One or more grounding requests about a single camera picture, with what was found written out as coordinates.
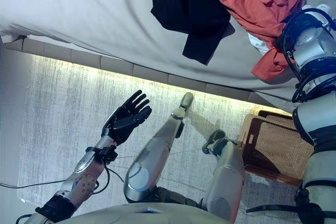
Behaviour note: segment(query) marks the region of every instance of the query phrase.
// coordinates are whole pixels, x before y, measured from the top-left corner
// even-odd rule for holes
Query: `gray rug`
[[[257,105],[190,91],[153,81],[111,73],[44,57],[34,57],[25,103],[19,185],[49,182],[69,176],[88,146],[99,140],[110,115],[133,92],[142,89],[151,100],[153,112],[118,147],[118,158],[109,167],[125,176],[142,146],[179,105],[185,92],[195,96],[182,136],[175,140],[159,186],[199,201],[212,176],[216,161],[201,147],[218,129],[237,139],[244,117]],[[123,183],[111,174],[107,190],[93,195],[76,214],[125,204]],[[99,178],[101,186],[105,173]],[[42,206],[60,184],[18,190],[18,197]],[[295,188],[246,175],[236,223],[300,223],[294,214],[262,212],[245,214],[261,204],[293,204]]]

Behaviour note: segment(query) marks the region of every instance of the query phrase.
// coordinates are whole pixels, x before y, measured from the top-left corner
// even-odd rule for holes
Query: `robot leg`
[[[182,133],[182,120],[192,101],[193,95],[186,93],[180,106],[133,161],[124,183],[124,194],[128,202],[144,202],[156,189],[174,139]]]
[[[203,146],[205,154],[213,154],[218,164],[202,199],[201,208],[230,223],[236,220],[244,182],[244,162],[235,143],[216,131]]]

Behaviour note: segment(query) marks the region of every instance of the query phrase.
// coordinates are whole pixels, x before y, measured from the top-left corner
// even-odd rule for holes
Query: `robot finger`
[[[138,114],[139,111],[140,111],[143,107],[145,107],[148,103],[149,103],[149,100],[148,100],[148,99],[146,99],[146,100],[144,100],[142,103],[140,103],[140,104],[134,109],[134,114]]]
[[[122,105],[122,107],[126,107],[127,108],[129,105],[131,105],[133,103],[133,100],[135,98],[137,98],[139,96],[139,94],[141,94],[141,93],[142,93],[142,90],[138,90],[137,92],[135,92],[133,95],[131,95],[131,97],[129,97],[125,101],[125,103]]]
[[[142,94],[141,96],[139,96],[134,102],[132,102],[130,109],[134,110],[135,107],[145,98],[146,98],[146,94]]]
[[[144,120],[146,120],[149,115],[152,113],[152,109],[149,106],[146,106],[143,110],[139,112],[140,115],[144,117]]]

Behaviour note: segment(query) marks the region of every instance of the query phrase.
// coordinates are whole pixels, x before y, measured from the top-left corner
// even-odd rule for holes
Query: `black cable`
[[[19,222],[20,222],[21,219],[23,219],[23,218],[28,218],[28,217],[30,217],[30,216],[32,216],[32,215],[21,215],[19,218],[17,218],[15,224],[19,224]]]
[[[321,65],[319,67],[319,69],[310,72],[308,75],[305,76],[305,78],[303,80],[301,80],[300,84],[298,85],[298,87],[296,88],[296,91],[292,97],[292,102],[296,103],[296,102],[304,102],[307,99],[302,99],[304,97],[304,95],[302,94],[302,90],[305,87],[305,85],[310,82],[311,80],[313,80],[313,76],[319,76],[320,72],[324,72],[326,70],[326,67],[328,67],[330,65],[330,62],[326,62],[325,64]],[[328,80],[323,81],[322,83],[318,84],[315,88],[314,88],[314,93],[321,90],[321,88],[325,87],[326,85],[331,84],[332,82],[335,81],[335,77],[331,77]]]
[[[107,182],[106,182],[106,185],[104,186],[103,189],[101,189],[100,191],[97,191],[97,192],[95,192],[95,193],[92,193],[93,195],[94,195],[94,194],[99,194],[99,193],[101,193],[102,191],[104,191],[104,190],[107,188],[107,186],[109,185],[109,183],[110,183],[110,172],[109,172],[108,168],[106,167],[106,163],[103,162],[103,161],[102,161],[102,163],[103,163],[103,166],[104,166],[104,168],[105,168],[105,170],[106,170],[106,172],[107,172]]]
[[[64,181],[65,180],[58,180],[58,181],[38,183],[38,184],[33,184],[33,185],[28,185],[28,186],[13,186],[13,185],[9,185],[9,184],[6,184],[6,183],[0,183],[0,186],[6,187],[6,188],[10,188],[10,189],[21,189],[21,188],[26,188],[26,187],[30,187],[30,186],[40,186],[40,185],[48,185],[48,184],[61,183],[61,182],[64,182]]]
[[[110,168],[108,168],[108,170],[109,170],[110,172],[116,174],[116,175],[118,176],[118,178],[120,178],[120,180],[124,183],[124,180],[122,179],[122,177],[120,177],[120,175],[119,175],[117,172],[115,172],[114,170],[112,170],[112,169],[110,169]]]
[[[99,187],[99,182],[98,182],[98,180],[96,180],[96,186],[93,190],[96,190],[98,187]]]
[[[295,76],[298,78],[298,80],[301,80],[301,76],[299,74],[299,72],[297,71],[297,69],[295,68],[295,66],[293,65],[293,63],[290,61],[289,56],[287,54],[286,51],[286,39],[287,39],[287,31],[288,31],[288,27],[291,25],[291,23],[301,14],[303,13],[307,13],[307,12],[316,12],[321,14],[324,18],[326,18],[326,20],[329,22],[329,26],[333,29],[336,30],[336,23],[332,20],[332,18],[325,13],[324,11],[320,10],[320,9],[316,9],[316,8],[307,8],[304,10],[300,10],[297,13],[295,13],[286,23],[284,29],[283,29],[283,35],[282,35],[282,42],[281,42],[281,47],[282,47],[282,52],[283,55],[285,56],[286,62],[289,65],[290,69],[293,71],[293,73],[295,74]]]

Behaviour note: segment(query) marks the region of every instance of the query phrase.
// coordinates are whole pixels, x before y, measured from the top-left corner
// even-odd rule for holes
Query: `wicker basket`
[[[240,132],[245,171],[298,186],[313,147],[296,131],[291,119],[274,113],[249,114]]]

